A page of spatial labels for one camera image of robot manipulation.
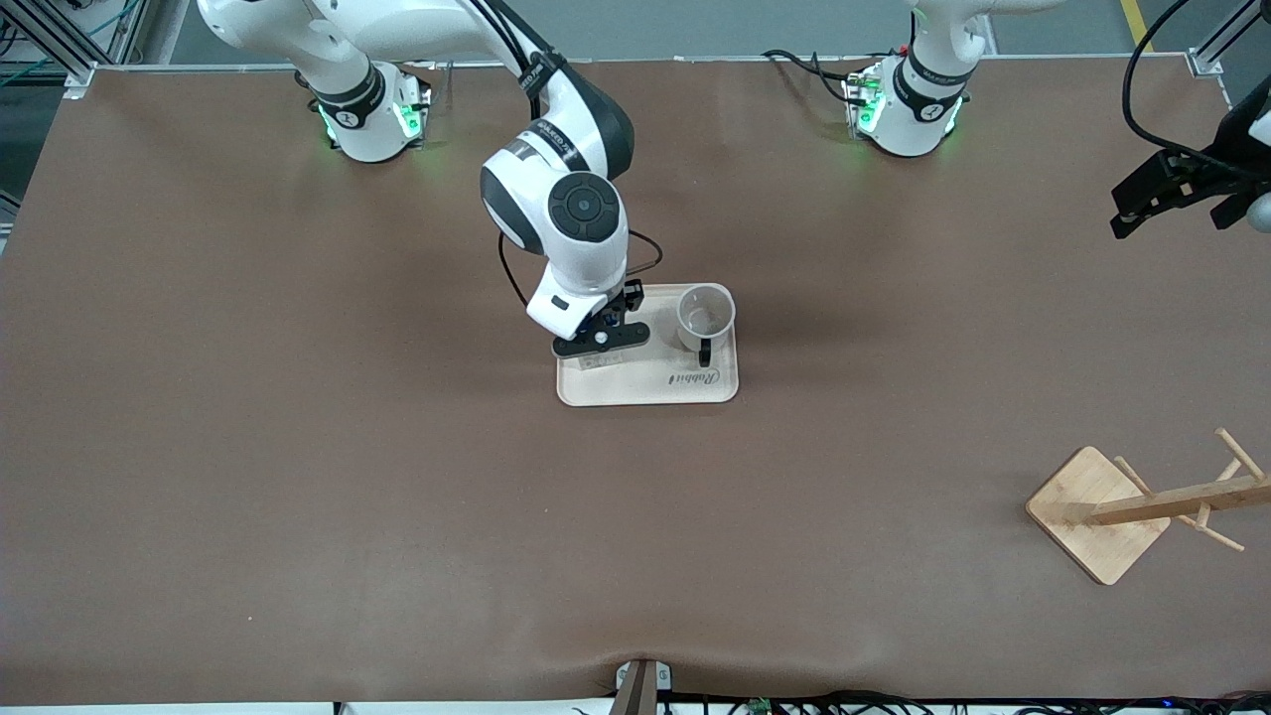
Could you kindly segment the white smiley mug black handle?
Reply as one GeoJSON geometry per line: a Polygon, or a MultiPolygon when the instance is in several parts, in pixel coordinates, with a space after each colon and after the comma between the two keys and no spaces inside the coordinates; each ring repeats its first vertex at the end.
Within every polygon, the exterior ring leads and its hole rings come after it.
{"type": "Polygon", "coordinates": [[[699,367],[712,366],[722,353],[736,316],[733,295],[717,282],[691,284],[680,295],[675,305],[677,338],[699,367]]]}

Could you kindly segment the white rectangular tray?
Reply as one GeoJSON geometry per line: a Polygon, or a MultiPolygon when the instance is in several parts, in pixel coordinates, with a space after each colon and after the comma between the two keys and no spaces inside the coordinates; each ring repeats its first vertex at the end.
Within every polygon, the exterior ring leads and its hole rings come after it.
{"type": "Polygon", "coordinates": [[[627,323],[649,326],[649,342],[622,351],[627,359],[604,370],[576,370],[571,358],[555,362],[555,390],[568,406],[727,403],[740,389],[736,320],[722,353],[699,367],[680,343],[675,305],[691,284],[649,284],[627,323]]]}

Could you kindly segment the wooden mug rack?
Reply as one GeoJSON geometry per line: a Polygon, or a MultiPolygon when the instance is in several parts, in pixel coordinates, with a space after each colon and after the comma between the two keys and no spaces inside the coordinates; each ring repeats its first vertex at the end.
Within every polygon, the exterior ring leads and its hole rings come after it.
{"type": "Polygon", "coordinates": [[[1036,489],[1026,516],[1103,587],[1116,584],[1174,523],[1242,552],[1243,544],[1213,528],[1213,516],[1271,505],[1271,469],[1260,466],[1229,431],[1219,427],[1213,434],[1230,458],[1210,483],[1157,491],[1126,458],[1085,444],[1036,489]]]}

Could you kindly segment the aluminium frame post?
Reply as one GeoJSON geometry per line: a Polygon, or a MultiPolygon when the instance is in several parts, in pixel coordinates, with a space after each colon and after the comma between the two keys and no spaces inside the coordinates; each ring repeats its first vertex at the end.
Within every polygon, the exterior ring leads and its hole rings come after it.
{"type": "Polygon", "coordinates": [[[83,97],[94,72],[128,63],[153,0],[0,0],[0,89],[83,97]]]}
{"type": "Polygon", "coordinates": [[[1197,47],[1188,48],[1188,67],[1193,76],[1209,77],[1224,72],[1221,55],[1257,24],[1271,25],[1271,0],[1240,0],[1213,27],[1197,47]]]}

